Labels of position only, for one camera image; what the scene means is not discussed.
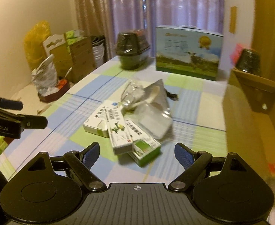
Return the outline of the white green medicine box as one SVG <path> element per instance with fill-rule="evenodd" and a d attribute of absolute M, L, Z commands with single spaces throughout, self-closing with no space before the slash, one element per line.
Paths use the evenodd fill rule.
<path fill-rule="evenodd" d="M 108 138 L 107 122 L 101 112 L 93 113 L 83 123 L 83 128 L 86 132 Z"/>

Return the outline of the white blue medicine box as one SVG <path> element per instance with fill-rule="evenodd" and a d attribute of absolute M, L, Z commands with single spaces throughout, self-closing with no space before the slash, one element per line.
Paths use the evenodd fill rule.
<path fill-rule="evenodd" d="M 111 100 L 103 102 L 107 130 L 115 155 L 122 155 L 133 151 L 133 140 L 126 128 L 126 123 L 118 103 Z"/>

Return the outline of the clear plastic case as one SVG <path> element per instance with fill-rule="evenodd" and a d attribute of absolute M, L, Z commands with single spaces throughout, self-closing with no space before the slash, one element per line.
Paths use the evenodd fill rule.
<path fill-rule="evenodd" d="M 137 125 L 154 139 L 163 139 L 172 125 L 172 118 L 165 111 L 149 103 L 142 103 L 134 111 Z"/>

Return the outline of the white plastic spoon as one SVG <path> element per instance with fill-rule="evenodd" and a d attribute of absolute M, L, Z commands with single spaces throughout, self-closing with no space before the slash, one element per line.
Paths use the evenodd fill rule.
<path fill-rule="evenodd" d="M 137 106 L 141 105 L 143 102 L 146 102 L 148 104 L 152 103 L 159 93 L 160 86 L 158 85 L 146 87 L 144 95 L 140 97 L 136 102 L 130 104 L 128 109 L 134 109 Z"/>

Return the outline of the crinkled clear plastic bag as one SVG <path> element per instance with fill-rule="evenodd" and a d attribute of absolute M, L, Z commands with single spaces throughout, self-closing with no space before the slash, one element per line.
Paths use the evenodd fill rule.
<path fill-rule="evenodd" d="M 118 104 L 122 112 L 135 109 L 145 95 L 144 87 L 139 81 L 130 80 L 121 94 Z"/>

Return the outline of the dark wooden tray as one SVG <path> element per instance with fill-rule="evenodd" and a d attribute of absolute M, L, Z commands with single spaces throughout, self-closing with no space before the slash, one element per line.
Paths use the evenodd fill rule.
<path fill-rule="evenodd" d="M 38 93 L 37 95 L 41 102 L 50 103 L 60 99 L 69 89 L 69 82 L 66 79 L 62 79 L 50 92 L 46 94 Z"/>

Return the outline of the white printed bag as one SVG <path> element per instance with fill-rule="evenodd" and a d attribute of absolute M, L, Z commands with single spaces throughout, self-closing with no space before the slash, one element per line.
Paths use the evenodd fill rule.
<path fill-rule="evenodd" d="M 48 56 L 31 72 L 31 81 L 41 95 L 50 92 L 58 84 L 57 71 L 54 65 L 54 55 Z"/>

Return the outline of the checkered tablecloth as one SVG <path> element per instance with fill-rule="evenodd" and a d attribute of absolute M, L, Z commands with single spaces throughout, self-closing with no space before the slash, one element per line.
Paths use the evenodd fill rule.
<path fill-rule="evenodd" d="M 0 171 L 16 177 L 39 153 L 65 156 L 96 142 L 92 172 L 105 184 L 170 183 L 184 168 L 174 156 L 182 143 L 215 157 L 227 155 L 222 101 L 226 82 L 171 74 L 148 64 L 128 71 L 117 58 L 86 76 L 0 155 Z"/>

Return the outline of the yellow plastic bag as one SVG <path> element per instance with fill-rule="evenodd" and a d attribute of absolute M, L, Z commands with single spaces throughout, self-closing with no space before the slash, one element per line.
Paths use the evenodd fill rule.
<path fill-rule="evenodd" d="M 51 35 L 50 24 L 46 20 L 38 22 L 23 40 L 25 57 L 31 71 L 45 60 L 43 42 Z"/>

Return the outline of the stacked cardboard boxes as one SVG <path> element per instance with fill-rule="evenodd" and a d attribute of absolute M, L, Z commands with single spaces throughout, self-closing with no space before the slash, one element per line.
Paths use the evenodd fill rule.
<path fill-rule="evenodd" d="M 58 77 L 66 77 L 75 84 L 96 69 L 90 37 L 67 45 L 64 35 L 54 34 L 42 45 L 46 55 L 54 55 L 53 62 Z"/>

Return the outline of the brown cardboard box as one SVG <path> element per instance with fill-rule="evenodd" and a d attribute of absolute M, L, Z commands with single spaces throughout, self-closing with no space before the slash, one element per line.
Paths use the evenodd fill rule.
<path fill-rule="evenodd" d="M 234 68 L 222 105 L 228 152 L 260 175 L 275 202 L 275 81 Z"/>

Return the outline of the green tissue packs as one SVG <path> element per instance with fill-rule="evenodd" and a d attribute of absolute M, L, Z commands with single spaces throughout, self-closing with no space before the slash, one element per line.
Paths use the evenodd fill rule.
<path fill-rule="evenodd" d="M 71 30 L 65 33 L 65 39 L 67 45 L 72 45 L 85 37 L 85 33 L 82 30 Z"/>

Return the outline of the white bucket stack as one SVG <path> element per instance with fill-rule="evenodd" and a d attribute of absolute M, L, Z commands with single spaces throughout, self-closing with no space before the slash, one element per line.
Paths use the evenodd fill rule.
<path fill-rule="evenodd" d="M 105 59 L 105 36 L 91 36 L 92 50 L 96 68 L 104 64 Z"/>

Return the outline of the red package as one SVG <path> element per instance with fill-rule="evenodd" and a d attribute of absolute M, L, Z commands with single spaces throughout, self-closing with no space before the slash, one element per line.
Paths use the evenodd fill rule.
<path fill-rule="evenodd" d="M 242 45 L 240 43 L 236 44 L 233 52 L 230 54 L 230 59 L 231 59 L 231 62 L 232 62 L 233 65 L 236 65 L 243 49 L 244 49 L 244 45 Z"/>

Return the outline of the milk carton gift box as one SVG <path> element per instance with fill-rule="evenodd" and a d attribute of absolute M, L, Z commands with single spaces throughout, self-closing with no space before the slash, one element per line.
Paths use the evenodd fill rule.
<path fill-rule="evenodd" d="M 215 81 L 223 35 L 188 26 L 156 27 L 156 70 Z"/>

